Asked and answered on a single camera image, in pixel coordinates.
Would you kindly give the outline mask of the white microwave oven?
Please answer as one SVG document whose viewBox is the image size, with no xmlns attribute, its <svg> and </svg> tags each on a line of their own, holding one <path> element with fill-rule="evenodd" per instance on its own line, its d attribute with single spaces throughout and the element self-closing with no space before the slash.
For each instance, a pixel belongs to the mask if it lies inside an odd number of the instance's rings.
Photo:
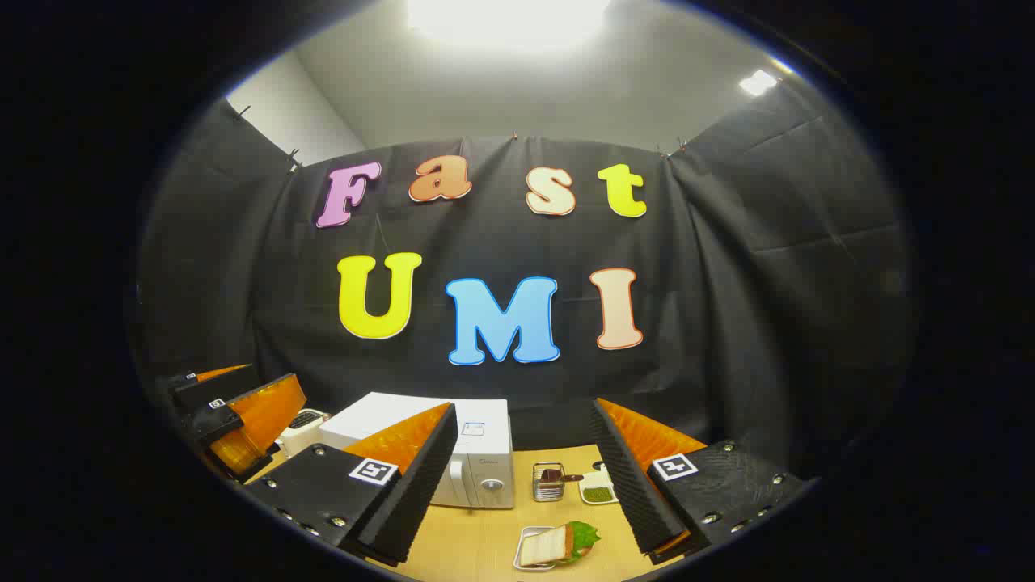
<svg viewBox="0 0 1035 582">
<path fill-rule="evenodd" d="M 369 392 L 320 427 L 320 442 L 343 449 L 442 404 L 438 398 Z M 506 400 L 454 400 L 459 439 L 432 504 L 514 506 L 513 438 Z"/>
</svg>

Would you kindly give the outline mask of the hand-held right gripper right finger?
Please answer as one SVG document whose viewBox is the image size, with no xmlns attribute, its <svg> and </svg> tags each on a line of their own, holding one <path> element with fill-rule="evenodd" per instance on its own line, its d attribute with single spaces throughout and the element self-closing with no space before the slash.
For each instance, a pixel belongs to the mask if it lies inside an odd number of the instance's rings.
<svg viewBox="0 0 1035 582">
<path fill-rule="evenodd" d="M 705 445 L 603 399 L 589 424 L 637 548 L 654 564 L 739 539 L 812 485 L 739 440 Z"/>
</svg>

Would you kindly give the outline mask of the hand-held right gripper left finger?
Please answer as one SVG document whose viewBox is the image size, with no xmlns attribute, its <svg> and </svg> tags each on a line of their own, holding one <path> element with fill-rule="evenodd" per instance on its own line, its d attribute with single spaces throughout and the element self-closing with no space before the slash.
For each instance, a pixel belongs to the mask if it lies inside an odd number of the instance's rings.
<svg viewBox="0 0 1035 582">
<path fill-rule="evenodd" d="M 455 406 L 444 402 L 354 445 L 315 443 L 244 489 L 308 537 L 395 568 L 408 559 L 456 438 Z"/>
</svg>

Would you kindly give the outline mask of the black backdrop cloth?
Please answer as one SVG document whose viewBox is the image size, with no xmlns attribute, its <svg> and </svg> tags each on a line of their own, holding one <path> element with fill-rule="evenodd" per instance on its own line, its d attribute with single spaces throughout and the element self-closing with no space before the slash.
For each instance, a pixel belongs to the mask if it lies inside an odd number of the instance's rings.
<svg viewBox="0 0 1035 582">
<path fill-rule="evenodd" d="M 289 171 L 228 109 L 146 228 L 152 376 L 249 363 L 336 412 L 504 399 L 518 449 L 583 445 L 602 397 L 810 479 L 882 420 L 916 328 L 896 194 L 798 81 L 670 156 L 452 137 Z"/>
</svg>

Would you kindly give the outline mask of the white compartment dish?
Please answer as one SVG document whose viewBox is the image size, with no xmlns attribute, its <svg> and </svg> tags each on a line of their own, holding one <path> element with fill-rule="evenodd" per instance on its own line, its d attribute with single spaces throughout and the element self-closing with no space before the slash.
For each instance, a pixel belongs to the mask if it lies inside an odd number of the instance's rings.
<svg viewBox="0 0 1035 582">
<path fill-rule="evenodd" d="M 615 485 L 610 478 L 603 461 L 595 462 L 593 469 L 581 476 L 579 494 L 585 504 L 617 504 L 618 496 Z"/>
</svg>

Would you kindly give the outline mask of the large ceiling light panel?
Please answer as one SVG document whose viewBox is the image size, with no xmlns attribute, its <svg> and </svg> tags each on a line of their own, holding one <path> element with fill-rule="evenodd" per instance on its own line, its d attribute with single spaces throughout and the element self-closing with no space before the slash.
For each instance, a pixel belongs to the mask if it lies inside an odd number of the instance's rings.
<svg viewBox="0 0 1035 582">
<path fill-rule="evenodd" d="M 410 29 L 442 43 L 559 49 L 594 36 L 611 0 L 407 0 Z"/>
</svg>

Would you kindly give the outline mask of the white toaster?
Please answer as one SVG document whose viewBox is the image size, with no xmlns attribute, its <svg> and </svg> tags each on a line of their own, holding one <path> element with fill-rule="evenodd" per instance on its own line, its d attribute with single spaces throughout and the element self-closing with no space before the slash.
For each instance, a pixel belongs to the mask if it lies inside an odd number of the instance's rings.
<svg viewBox="0 0 1035 582">
<path fill-rule="evenodd" d="M 280 432 L 274 443 L 280 447 L 285 459 L 289 459 L 317 443 L 321 436 L 320 427 L 328 419 L 327 413 L 303 408 L 289 421 L 289 426 Z"/>
</svg>

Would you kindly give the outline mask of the sandwich with lettuce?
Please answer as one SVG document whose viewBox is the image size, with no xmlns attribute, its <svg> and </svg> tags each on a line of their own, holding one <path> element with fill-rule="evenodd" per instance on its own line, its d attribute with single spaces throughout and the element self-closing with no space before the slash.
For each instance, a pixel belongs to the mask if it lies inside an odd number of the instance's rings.
<svg viewBox="0 0 1035 582">
<path fill-rule="evenodd" d="M 518 568 L 568 566 L 582 560 L 600 542 L 598 528 L 569 521 L 540 533 L 522 535 L 515 554 Z"/>
</svg>

